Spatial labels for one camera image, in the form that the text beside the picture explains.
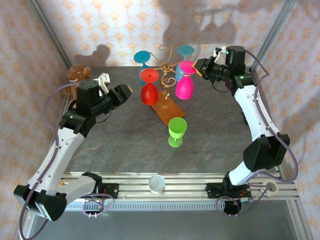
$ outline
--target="glass base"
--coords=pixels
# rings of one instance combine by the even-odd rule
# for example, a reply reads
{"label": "glass base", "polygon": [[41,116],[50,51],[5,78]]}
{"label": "glass base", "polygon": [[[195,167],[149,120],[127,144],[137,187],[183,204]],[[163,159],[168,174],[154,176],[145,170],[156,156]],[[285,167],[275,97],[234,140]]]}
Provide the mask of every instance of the glass base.
{"label": "glass base", "polygon": [[169,145],[170,145],[171,147],[173,147],[173,148],[178,148],[178,147],[180,147],[180,146],[182,145],[182,142],[183,142],[182,138],[177,138],[177,139],[175,139],[175,138],[173,138],[172,136],[170,136],[169,139],[168,139]]}

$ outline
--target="patterned wall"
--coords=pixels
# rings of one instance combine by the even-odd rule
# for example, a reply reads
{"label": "patterned wall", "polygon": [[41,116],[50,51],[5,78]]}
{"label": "patterned wall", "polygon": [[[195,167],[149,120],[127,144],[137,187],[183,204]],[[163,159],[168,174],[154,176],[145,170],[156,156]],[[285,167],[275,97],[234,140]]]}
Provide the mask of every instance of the patterned wall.
{"label": "patterned wall", "polygon": [[[272,118],[289,134],[299,162],[297,187],[314,239],[320,236],[319,30],[319,1],[298,1],[263,61],[271,76],[262,85]],[[292,159],[286,160],[288,168]]]}
{"label": "patterned wall", "polygon": [[[159,45],[190,44],[195,58],[215,47],[258,53],[285,0],[38,0],[73,64],[132,66]],[[181,60],[176,52],[172,62]]]}
{"label": "patterned wall", "polygon": [[[11,240],[22,209],[13,192],[48,152],[44,103],[66,82],[66,68],[27,1],[2,1],[0,16],[0,239]],[[62,100],[60,94],[49,104],[53,123]]]}

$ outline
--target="wooden board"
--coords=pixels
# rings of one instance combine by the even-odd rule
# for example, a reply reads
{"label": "wooden board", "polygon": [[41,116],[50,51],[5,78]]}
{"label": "wooden board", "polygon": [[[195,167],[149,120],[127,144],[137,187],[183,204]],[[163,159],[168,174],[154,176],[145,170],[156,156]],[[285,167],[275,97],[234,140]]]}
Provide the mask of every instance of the wooden board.
{"label": "wooden board", "polygon": [[165,100],[162,91],[158,92],[158,102],[151,107],[167,126],[171,119],[182,118],[185,115],[185,112],[170,97]]}

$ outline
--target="brown teddy bear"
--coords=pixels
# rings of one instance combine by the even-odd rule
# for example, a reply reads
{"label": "brown teddy bear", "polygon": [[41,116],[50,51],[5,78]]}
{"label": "brown teddy bear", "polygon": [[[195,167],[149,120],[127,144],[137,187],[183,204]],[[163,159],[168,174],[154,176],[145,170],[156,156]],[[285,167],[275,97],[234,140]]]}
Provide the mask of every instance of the brown teddy bear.
{"label": "brown teddy bear", "polygon": [[[91,68],[90,67],[83,67],[81,65],[75,65],[70,67],[68,72],[66,73],[67,78],[69,79],[70,83],[81,82],[86,79],[91,78]],[[63,93],[67,96],[72,95],[72,101],[77,99],[77,87],[79,85],[68,86],[63,90]]]}

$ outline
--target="pink cup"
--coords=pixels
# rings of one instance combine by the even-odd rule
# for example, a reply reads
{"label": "pink cup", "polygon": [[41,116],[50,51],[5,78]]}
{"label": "pink cup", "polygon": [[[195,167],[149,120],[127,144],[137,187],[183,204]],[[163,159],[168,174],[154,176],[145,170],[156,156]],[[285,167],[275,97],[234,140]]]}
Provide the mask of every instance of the pink cup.
{"label": "pink cup", "polygon": [[194,87],[191,77],[184,76],[176,85],[175,95],[182,100],[188,100],[194,93]]}

